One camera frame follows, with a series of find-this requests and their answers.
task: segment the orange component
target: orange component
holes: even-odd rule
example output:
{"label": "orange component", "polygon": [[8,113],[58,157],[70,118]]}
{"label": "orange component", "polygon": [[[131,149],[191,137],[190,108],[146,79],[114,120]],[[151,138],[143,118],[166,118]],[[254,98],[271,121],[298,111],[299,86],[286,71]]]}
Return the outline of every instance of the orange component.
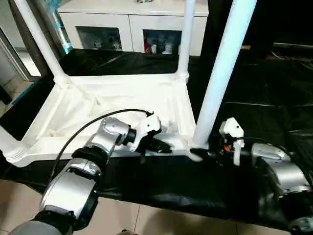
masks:
{"label": "orange component", "polygon": [[230,147],[229,146],[224,146],[225,151],[229,152],[230,151]]}

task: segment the white cabinet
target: white cabinet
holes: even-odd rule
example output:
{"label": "white cabinet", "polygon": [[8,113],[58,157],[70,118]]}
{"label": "white cabinet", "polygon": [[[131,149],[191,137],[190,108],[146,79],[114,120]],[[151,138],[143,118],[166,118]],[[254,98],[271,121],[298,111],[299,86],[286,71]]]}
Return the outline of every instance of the white cabinet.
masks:
{"label": "white cabinet", "polygon": [[[58,11],[74,48],[179,52],[185,0],[70,0]],[[196,0],[191,55],[200,55],[207,0]]]}
{"label": "white cabinet", "polygon": [[60,13],[74,48],[108,49],[119,44],[122,51],[133,51],[127,15]]}

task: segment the white pole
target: white pole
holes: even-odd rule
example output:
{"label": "white pole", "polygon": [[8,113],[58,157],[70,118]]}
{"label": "white pole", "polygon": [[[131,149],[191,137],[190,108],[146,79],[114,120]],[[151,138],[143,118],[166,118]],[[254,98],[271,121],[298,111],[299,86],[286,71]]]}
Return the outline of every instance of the white pole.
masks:
{"label": "white pole", "polygon": [[208,148],[208,138],[245,38],[256,2],[257,0],[233,0],[192,139],[194,147]]}
{"label": "white pole", "polygon": [[22,158],[26,154],[27,148],[0,126],[0,150],[10,162]]}
{"label": "white pole", "polygon": [[186,0],[177,74],[188,82],[188,63],[196,0]]}
{"label": "white pole", "polygon": [[25,20],[29,31],[33,35],[37,46],[43,54],[49,68],[54,75],[54,81],[61,87],[66,83],[69,83],[69,77],[63,72],[59,61],[55,57],[48,41],[46,40],[44,33],[42,32],[39,24],[36,21],[28,3],[26,0],[15,0],[15,4],[19,9],[23,19]]}

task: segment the cabinet door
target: cabinet door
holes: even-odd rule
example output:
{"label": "cabinet door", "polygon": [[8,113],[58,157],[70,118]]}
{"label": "cabinet door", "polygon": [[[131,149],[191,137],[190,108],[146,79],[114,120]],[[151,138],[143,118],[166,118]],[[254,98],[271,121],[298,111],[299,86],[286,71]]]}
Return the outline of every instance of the cabinet door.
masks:
{"label": "cabinet door", "polygon": [[74,48],[133,51],[127,15],[60,13]]}
{"label": "cabinet door", "polygon": [[[178,53],[183,17],[130,15],[133,47],[136,52]],[[194,17],[191,55],[200,55],[207,17]]]}

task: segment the tile floor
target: tile floor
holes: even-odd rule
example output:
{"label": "tile floor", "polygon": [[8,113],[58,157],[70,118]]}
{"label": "tile floor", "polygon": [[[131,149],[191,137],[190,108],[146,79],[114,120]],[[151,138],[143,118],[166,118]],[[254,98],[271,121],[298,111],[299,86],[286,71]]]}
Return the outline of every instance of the tile floor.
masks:
{"label": "tile floor", "polygon": [[[31,86],[33,82],[23,81],[14,92],[9,94],[12,98],[12,102],[16,100],[29,86]],[[2,101],[0,101],[0,117],[5,114],[12,106],[12,102],[8,105],[5,105]]]}
{"label": "tile floor", "polygon": [[[25,185],[0,180],[0,235],[38,212],[41,196]],[[87,228],[76,235],[115,235],[123,229],[139,235],[287,235],[289,233],[188,213],[100,198]]]}

